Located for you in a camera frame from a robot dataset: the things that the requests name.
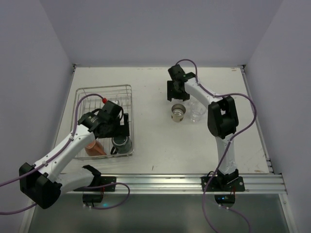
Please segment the faceted clear glass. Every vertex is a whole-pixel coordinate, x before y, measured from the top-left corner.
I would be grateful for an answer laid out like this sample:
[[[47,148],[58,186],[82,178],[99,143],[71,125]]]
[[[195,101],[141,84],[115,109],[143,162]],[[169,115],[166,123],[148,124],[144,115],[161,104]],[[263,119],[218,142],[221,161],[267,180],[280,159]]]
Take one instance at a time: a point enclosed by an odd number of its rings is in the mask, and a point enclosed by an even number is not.
[[[199,101],[190,103],[190,119],[193,122],[202,120],[207,112],[206,107]]]

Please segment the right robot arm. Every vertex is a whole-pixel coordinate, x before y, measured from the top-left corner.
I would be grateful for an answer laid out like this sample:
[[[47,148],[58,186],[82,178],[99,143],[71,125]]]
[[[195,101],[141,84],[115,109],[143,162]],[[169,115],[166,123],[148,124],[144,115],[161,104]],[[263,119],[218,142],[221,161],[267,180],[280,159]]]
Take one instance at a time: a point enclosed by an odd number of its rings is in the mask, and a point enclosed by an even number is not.
[[[167,99],[189,100],[193,96],[207,109],[207,128],[215,137],[219,164],[213,185],[224,187],[238,179],[239,172],[235,160],[234,141],[239,125],[235,100],[231,97],[218,97],[204,89],[196,80],[194,73],[186,73],[180,65],[168,69],[170,81],[167,81]]]

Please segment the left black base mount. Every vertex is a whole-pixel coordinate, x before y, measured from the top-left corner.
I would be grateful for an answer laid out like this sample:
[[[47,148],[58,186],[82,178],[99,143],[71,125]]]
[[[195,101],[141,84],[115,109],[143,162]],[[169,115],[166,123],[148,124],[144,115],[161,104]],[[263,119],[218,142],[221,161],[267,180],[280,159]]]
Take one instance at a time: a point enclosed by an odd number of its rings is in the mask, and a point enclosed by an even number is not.
[[[100,176],[95,177],[95,181],[82,188],[84,192],[95,192],[96,194],[83,194],[82,201],[85,205],[94,206],[95,203],[102,202],[104,198],[104,194],[106,192],[114,192],[116,189],[116,185],[114,184],[117,181],[114,176]]]

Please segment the aluminium rail frame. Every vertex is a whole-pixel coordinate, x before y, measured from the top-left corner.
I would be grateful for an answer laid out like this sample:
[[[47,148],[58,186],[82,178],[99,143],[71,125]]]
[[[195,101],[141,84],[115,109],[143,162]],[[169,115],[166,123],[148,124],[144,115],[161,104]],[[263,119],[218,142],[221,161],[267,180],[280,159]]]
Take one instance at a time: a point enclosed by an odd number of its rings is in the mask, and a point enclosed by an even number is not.
[[[82,192],[49,209],[25,213],[22,233],[296,233],[281,175],[244,175],[244,192],[231,191],[232,209],[203,193],[201,175],[120,174],[98,210],[82,206]]]

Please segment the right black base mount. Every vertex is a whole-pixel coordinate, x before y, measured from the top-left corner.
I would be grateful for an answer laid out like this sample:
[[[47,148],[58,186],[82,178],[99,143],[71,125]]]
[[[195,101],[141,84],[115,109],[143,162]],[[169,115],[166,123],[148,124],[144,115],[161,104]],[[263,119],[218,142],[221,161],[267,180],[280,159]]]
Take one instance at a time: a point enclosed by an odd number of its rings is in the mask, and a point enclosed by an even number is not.
[[[222,206],[232,207],[236,200],[237,192],[244,192],[245,186],[243,177],[239,175],[238,169],[230,174],[222,174],[217,171],[216,175],[211,171],[201,177],[202,191],[227,193],[214,195],[215,201]]]

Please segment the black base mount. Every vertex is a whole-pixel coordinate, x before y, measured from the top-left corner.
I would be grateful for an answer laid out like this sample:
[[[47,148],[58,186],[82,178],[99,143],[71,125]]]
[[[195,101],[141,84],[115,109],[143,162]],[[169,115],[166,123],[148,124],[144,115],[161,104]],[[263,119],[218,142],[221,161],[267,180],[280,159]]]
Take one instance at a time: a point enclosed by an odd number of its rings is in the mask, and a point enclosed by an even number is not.
[[[201,177],[202,191],[227,193],[214,195],[215,201],[222,206],[232,207],[236,200],[237,192],[244,192],[245,186],[243,177],[239,175],[238,169],[230,174],[222,174],[217,171],[216,175],[211,171]]]
[[[117,181],[114,176],[100,176],[95,177],[95,181],[82,188],[84,192],[95,192],[96,194],[83,194],[82,201],[85,205],[94,206],[95,203],[102,202],[104,198],[104,194],[106,192],[114,192],[116,189],[116,185],[114,184]]]

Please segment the dark green mug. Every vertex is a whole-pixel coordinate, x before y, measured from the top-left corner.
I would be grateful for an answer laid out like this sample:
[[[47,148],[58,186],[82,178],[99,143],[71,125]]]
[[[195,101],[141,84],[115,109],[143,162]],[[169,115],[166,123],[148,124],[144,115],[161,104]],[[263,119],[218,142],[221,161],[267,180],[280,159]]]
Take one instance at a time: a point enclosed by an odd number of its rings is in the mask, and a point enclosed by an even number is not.
[[[132,142],[128,136],[119,136],[112,138],[111,155],[114,154],[130,154],[132,152]]]

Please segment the tall clear glass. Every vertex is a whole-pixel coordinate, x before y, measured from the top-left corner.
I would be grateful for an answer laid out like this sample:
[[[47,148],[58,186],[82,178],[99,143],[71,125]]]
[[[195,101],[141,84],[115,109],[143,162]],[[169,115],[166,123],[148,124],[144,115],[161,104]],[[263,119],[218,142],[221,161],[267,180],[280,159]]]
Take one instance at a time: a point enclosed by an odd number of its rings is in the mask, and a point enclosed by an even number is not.
[[[113,97],[111,101],[117,104],[118,106],[122,106],[121,98],[118,96]]]

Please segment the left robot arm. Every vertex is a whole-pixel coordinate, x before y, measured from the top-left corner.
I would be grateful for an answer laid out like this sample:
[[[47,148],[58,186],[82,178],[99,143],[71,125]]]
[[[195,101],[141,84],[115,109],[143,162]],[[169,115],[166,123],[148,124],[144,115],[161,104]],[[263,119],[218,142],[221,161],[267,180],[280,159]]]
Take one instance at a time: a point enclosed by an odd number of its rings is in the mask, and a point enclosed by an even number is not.
[[[34,164],[19,168],[19,186],[23,194],[42,209],[54,205],[62,194],[75,189],[107,190],[113,183],[103,183],[101,173],[84,165],[74,173],[64,174],[67,164],[96,139],[129,136],[129,115],[115,102],[105,100],[101,109],[82,115],[72,132],[46,156]]]

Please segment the orange plastic cup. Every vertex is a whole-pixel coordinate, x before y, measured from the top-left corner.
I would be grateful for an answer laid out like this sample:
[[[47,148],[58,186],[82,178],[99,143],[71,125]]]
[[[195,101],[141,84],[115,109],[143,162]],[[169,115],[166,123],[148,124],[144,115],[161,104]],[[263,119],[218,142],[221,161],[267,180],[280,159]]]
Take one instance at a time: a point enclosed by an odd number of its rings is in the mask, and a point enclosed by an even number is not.
[[[85,147],[85,151],[88,156],[102,156],[106,155],[102,144],[98,140],[94,140]]]

